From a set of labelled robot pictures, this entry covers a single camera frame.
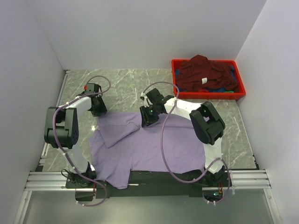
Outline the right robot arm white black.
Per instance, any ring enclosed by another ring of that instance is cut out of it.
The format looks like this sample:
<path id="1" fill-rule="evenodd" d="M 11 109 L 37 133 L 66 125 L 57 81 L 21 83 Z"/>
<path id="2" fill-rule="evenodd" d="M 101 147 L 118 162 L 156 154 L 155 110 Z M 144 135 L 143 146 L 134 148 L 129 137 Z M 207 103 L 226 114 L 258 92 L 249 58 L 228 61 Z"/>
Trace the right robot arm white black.
<path id="1" fill-rule="evenodd" d="M 141 94 L 144 106 L 140 107 L 142 127 L 148 127 L 159 120 L 160 114 L 166 114 L 162 125 L 160 148 L 162 159 L 170 175 L 182 183 L 195 183 L 205 176 L 205 181 L 210 186 L 216 186 L 221 181 L 221 174 L 228 168 L 222 159 L 221 141 L 226 125 L 219 113 L 206 101 L 204 103 L 191 103 L 177 97 L 159 94 L 146 96 Z M 164 129 L 170 115 L 178 115 L 191 121 L 197 138 L 204 144 L 205 170 L 195 180 L 185 181 L 178 178 L 167 164 L 164 154 Z"/>

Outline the lavender t shirt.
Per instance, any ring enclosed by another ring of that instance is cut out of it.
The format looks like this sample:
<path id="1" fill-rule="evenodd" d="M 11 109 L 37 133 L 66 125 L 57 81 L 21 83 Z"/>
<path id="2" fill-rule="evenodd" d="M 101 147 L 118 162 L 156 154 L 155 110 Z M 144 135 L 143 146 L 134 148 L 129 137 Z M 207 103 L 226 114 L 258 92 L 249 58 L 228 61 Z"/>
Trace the lavender t shirt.
<path id="1" fill-rule="evenodd" d="M 137 112 L 108 112 L 98 117 L 97 127 L 89 139 L 97 179 L 125 189 L 132 170 L 166 172 L 160 148 L 165 118 L 162 114 L 157 123 L 142 127 Z M 190 120 L 170 115 L 164 129 L 164 154 L 174 173 L 204 168 L 204 146 Z"/>

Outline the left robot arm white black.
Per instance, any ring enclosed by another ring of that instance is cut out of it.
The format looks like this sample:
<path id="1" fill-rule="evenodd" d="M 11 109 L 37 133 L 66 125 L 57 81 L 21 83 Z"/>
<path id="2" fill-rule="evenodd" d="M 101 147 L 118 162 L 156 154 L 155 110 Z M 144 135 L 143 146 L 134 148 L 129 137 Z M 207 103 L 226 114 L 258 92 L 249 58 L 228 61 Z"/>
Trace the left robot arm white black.
<path id="1" fill-rule="evenodd" d="M 44 129 L 45 142 L 56 148 L 68 162 L 68 179 L 76 178 L 84 188 L 91 186 L 96 177 L 78 144 L 78 117 L 86 111 L 90 111 L 93 117 L 105 114 L 107 108 L 102 96 L 77 96 L 71 103 L 49 107 Z"/>

